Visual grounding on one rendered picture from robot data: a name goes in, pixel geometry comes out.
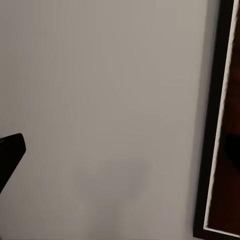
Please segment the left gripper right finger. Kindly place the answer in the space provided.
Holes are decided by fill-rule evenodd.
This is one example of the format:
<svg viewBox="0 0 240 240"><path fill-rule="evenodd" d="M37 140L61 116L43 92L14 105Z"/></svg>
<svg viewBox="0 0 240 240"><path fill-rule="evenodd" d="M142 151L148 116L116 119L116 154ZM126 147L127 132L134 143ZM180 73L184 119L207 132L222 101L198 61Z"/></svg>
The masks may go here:
<svg viewBox="0 0 240 240"><path fill-rule="evenodd" d="M240 173L240 135L229 133L227 135L224 151Z"/></svg>

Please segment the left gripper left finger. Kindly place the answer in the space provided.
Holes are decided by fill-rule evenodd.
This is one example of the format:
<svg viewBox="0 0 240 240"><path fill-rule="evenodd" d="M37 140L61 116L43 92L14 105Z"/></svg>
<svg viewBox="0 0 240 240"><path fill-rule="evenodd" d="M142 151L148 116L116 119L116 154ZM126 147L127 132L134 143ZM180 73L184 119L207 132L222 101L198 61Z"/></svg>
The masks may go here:
<svg viewBox="0 0 240 240"><path fill-rule="evenodd" d="M26 152L21 133L0 138L0 193Z"/></svg>

